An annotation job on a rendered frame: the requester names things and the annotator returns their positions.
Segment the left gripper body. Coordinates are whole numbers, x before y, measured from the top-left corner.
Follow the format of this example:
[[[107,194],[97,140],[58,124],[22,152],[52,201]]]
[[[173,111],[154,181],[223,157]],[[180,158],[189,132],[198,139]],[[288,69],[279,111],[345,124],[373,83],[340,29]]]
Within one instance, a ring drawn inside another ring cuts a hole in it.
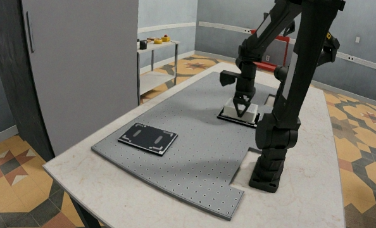
[[[247,96],[247,98],[249,99],[252,99],[254,97],[254,94],[256,92],[256,88],[254,87],[255,78],[250,78],[250,80],[248,80],[248,78],[246,77],[245,79],[246,79],[245,91],[242,92],[242,91],[236,90],[233,100],[245,103],[246,99],[240,98],[242,95]]]

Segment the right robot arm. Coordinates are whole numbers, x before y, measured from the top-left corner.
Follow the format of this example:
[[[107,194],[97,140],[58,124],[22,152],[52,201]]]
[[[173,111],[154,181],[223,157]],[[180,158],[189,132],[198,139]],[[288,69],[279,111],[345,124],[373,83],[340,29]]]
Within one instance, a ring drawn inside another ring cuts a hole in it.
[[[340,44],[338,40],[334,38],[333,35],[328,31],[325,43],[323,45],[323,51],[321,52],[320,58],[318,60],[317,67],[324,63],[333,63],[335,61],[337,49],[339,49],[339,46]],[[274,70],[274,77],[281,82],[275,96],[276,102],[278,101],[280,93],[282,91],[288,68],[289,66],[287,65],[279,65]]]

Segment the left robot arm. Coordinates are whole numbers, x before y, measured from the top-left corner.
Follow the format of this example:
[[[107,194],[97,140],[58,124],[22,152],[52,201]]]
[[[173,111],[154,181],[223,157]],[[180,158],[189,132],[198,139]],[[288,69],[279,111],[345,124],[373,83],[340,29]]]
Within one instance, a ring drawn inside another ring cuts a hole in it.
[[[323,45],[338,10],[346,0],[278,0],[253,35],[239,45],[235,64],[241,73],[222,70],[222,87],[236,82],[245,91],[246,77],[255,78],[257,63],[273,40],[301,13],[301,22],[279,100],[257,123],[255,141],[261,156],[249,185],[276,192],[287,149],[295,147],[301,125],[299,112],[311,84]],[[257,60],[258,59],[258,60]],[[244,77],[242,78],[241,75]],[[236,79],[235,79],[236,78]]]

